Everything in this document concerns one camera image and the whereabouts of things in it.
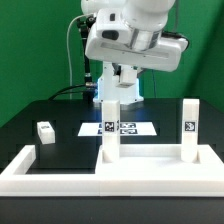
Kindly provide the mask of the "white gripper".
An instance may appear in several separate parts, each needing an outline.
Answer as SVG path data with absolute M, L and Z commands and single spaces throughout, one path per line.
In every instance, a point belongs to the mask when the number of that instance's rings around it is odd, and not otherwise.
M 177 69 L 181 55 L 186 50 L 186 39 L 162 36 L 156 46 L 138 51 L 115 41 L 103 40 L 92 35 L 85 55 L 89 59 L 136 66 L 144 69 L 172 72 Z

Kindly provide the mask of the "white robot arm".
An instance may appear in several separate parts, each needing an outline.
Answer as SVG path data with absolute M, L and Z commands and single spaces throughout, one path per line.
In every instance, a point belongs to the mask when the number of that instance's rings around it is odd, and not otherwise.
M 96 103 L 141 101 L 138 76 L 146 69 L 172 72 L 189 41 L 166 32 L 169 10 L 176 0 L 81 0 L 82 12 L 95 21 L 85 55 L 103 63 Z

